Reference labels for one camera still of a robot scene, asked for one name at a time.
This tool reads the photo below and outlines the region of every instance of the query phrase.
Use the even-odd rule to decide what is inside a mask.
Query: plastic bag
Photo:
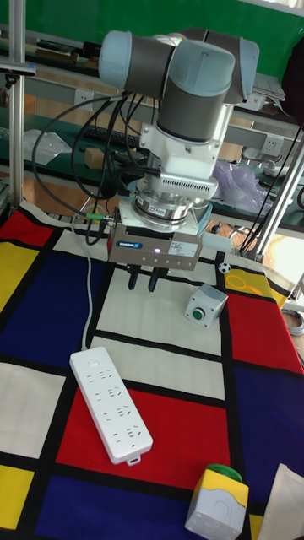
[[[35,142],[41,131],[31,129],[24,134],[24,159],[32,160]],[[59,154],[70,154],[72,149],[56,133],[46,133],[39,142],[35,161],[40,165],[47,165]]]
[[[251,169],[233,165],[229,161],[218,161],[213,177],[219,182],[213,201],[249,212],[260,211],[267,192],[258,184],[258,178]],[[272,201],[267,199],[262,215],[271,206]]]
[[[0,127],[0,138],[5,141],[9,141],[9,129],[6,127]]]

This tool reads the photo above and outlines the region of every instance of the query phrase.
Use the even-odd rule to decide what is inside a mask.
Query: wall socket
[[[94,92],[91,92],[90,90],[83,90],[81,88],[75,90],[75,97],[74,97],[75,105],[78,105],[79,103],[85,103],[86,101],[90,101],[93,99],[94,99]],[[93,103],[89,103],[88,105],[83,105],[81,109],[83,111],[92,112]]]
[[[278,156],[283,146],[284,139],[277,135],[267,135],[262,147],[262,154]]]

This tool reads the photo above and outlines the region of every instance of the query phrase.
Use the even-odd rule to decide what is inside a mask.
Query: mondrian pattern tablecloth
[[[194,539],[193,488],[222,463],[249,486],[241,538],[254,540],[279,463],[304,476],[304,376],[284,288],[203,250],[194,272],[172,271],[151,294],[144,270],[129,291],[105,240],[90,253],[91,347],[107,348],[154,444],[136,466],[111,464],[68,363],[88,312],[87,260],[70,225],[24,202],[0,229],[0,538]],[[250,289],[230,287],[224,260]],[[208,331],[183,315],[201,283],[229,295]]]

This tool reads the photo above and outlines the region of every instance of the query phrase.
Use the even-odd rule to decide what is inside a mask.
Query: green button cap
[[[214,471],[215,473],[223,474],[224,476],[232,478],[232,480],[236,480],[237,482],[242,483],[241,474],[238,473],[235,469],[232,469],[231,467],[227,467],[226,465],[220,465],[218,463],[214,463],[212,465],[208,465],[206,469],[210,469],[211,471]]]
[[[193,317],[194,317],[194,319],[197,319],[198,321],[200,321],[201,319],[203,319],[202,311],[201,310],[194,310]]]

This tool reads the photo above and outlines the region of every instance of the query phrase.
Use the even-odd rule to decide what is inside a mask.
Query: yellow square
[[[250,529],[252,534],[252,540],[257,540],[260,528],[262,525],[263,518],[262,516],[254,516],[253,514],[249,515],[250,520]]]
[[[247,272],[240,268],[232,268],[225,275],[225,287],[231,290],[240,290],[242,293],[256,294],[257,296],[273,297],[269,281],[266,276]]]
[[[6,305],[38,251],[0,242],[0,311]]]
[[[0,527],[15,529],[34,473],[0,465]]]

